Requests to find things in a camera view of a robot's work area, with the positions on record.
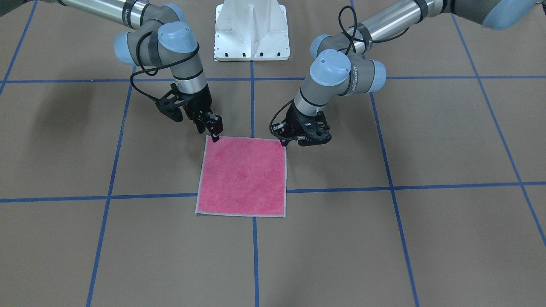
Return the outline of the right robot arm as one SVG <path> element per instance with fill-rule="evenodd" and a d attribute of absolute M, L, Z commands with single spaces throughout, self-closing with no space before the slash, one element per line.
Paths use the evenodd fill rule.
<path fill-rule="evenodd" d="M 183 10 L 175 4 L 156 6 L 143 0 L 61 0 L 68 6 L 128 27 L 117 35 L 114 51 L 128 65 L 140 67 L 131 74 L 155 76 L 170 69 L 174 82 L 162 97 L 145 96 L 172 121 L 191 120 L 199 133 L 207 131 L 213 142 L 224 130 L 222 118 L 212 112 L 212 97 L 199 56 L 200 46 Z"/>

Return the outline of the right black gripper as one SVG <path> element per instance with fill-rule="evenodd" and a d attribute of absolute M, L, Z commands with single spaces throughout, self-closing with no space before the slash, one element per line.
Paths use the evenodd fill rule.
<path fill-rule="evenodd" d="M 218 142 L 224 125 L 222 117 L 212 113 L 212 97 L 208 84 L 197 93 L 183 93 L 183 102 L 183 108 L 188 118 L 195 124 L 204 124 L 212 141 Z"/>

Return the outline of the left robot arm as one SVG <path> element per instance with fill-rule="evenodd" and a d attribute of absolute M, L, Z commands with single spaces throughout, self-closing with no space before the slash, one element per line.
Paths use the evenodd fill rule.
<path fill-rule="evenodd" d="M 324 109 L 335 96 L 374 93 L 386 82 L 380 61 L 364 59 L 374 45 L 402 36 L 413 25 L 445 12 L 487 29 L 504 30 L 521 20 L 536 0 L 399 0 L 368 19 L 320 35 L 310 46 L 313 62 L 294 98 L 285 108 L 285 119 L 270 122 L 269 130 L 281 146 L 295 141 L 299 146 L 328 143 L 332 139 Z"/>

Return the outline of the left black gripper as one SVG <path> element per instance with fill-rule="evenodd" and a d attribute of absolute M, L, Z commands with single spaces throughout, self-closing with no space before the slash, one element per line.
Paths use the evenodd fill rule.
<path fill-rule="evenodd" d="M 314 116 L 301 113 L 294 102 L 289 102 L 285 119 L 280 124 L 271 125 L 271 134 L 279 138 L 281 146 L 286 147 L 291 139 L 311 139 L 315 126 Z"/>

